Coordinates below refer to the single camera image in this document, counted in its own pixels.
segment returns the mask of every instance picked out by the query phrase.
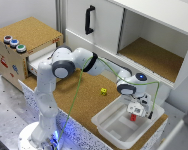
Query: cabinet door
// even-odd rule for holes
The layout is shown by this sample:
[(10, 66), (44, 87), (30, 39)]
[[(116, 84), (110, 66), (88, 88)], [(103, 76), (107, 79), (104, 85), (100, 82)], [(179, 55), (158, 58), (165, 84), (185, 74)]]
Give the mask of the cabinet door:
[[(85, 34), (86, 10), (90, 5), (90, 28), (93, 33)], [(123, 8), (106, 0), (68, 0), (67, 29), (89, 42), (116, 54), (123, 18)]]

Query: cork board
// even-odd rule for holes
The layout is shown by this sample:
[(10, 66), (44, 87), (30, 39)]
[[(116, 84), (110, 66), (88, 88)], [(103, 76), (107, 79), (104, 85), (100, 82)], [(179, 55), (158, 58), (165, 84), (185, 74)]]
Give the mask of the cork board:
[(0, 41), (4, 36), (11, 35), (13, 39), (24, 44), (27, 51), (31, 51), (48, 41), (56, 39), (62, 34), (34, 17), (30, 17), (0, 29)]
[[(66, 113), (69, 112), (72, 104), (79, 75), (80, 70), (77, 70), (72, 76), (59, 81), (57, 83), (56, 90), (53, 93), (58, 107)], [(35, 76), (31, 76), (23, 82), (32, 90), (34, 90), (36, 87)], [(101, 88), (107, 89), (107, 96), (100, 95)], [(114, 101), (119, 95), (120, 94), (116, 90), (116, 85), (104, 76), (91, 76), (87, 73), (83, 73), (79, 93), (71, 113), (71, 116), (75, 120), (77, 120), (80, 124), (82, 124), (85, 128), (91, 131), (114, 150), (119, 149), (99, 134), (97, 127), (91, 122), (91, 118)], [(130, 150), (139, 150), (142, 148), (166, 119), (167, 115), (164, 114)]]
[(119, 51), (119, 53), (173, 83), (184, 61), (182, 57), (150, 43), (143, 38), (137, 39)]

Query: blue lid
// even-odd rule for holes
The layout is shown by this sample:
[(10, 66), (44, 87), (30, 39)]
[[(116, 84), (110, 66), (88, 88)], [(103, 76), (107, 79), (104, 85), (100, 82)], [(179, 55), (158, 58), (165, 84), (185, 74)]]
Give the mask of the blue lid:
[(18, 43), (18, 40), (12, 40), (11, 42), (12, 43)]

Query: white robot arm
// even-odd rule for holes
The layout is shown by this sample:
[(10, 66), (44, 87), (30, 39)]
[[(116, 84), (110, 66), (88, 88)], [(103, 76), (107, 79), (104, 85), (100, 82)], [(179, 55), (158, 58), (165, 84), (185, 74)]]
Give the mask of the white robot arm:
[(44, 150), (51, 150), (51, 147), (59, 147), (56, 142), (53, 145), (51, 144), (51, 146), (49, 145), (49, 141), (51, 143), (57, 141), (58, 136), (56, 126), (58, 107), (52, 94), (56, 88), (56, 77), (66, 78), (73, 74), (76, 68), (82, 69), (83, 67), (84, 72), (93, 76), (101, 74), (104, 70), (112, 72), (105, 63), (121, 77), (117, 77), (117, 91), (122, 95), (131, 95), (127, 101), (123, 101), (124, 104), (128, 105), (127, 111), (137, 116), (148, 117), (151, 111), (151, 97), (145, 93), (147, 85), (135, 85), (147, 83), (147, 78), (144, 74), (137, 73), (132, 76), (131, 70), (105, 58), (99, 57), (98, 59), (97, 54), (86, 49), (78, 48), (72, 52), (69, 47), (62, 46), (54, 51), (51, 59), (41, 62), (38, 66), (35, 97), (40, 114), (39, 124), (29, 138), (33, 147)]

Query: wooden box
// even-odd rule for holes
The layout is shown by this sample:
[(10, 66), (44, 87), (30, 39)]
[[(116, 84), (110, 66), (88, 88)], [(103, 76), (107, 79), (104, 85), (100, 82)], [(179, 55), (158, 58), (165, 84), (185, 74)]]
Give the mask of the wooden box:
[[(26, 46), (26, 53), (19, 54), (16, 49), (4, 44), (4, 36), (11, 35), (13, 39), (19, 40), (20, 44)], [(21, 81), (29, 76), (27, 59), (30, 55), (56, 43), (63, 44), (63, 35), (30, 17), (0, 29), (0, 74), (16, 86), (19, 90)]]

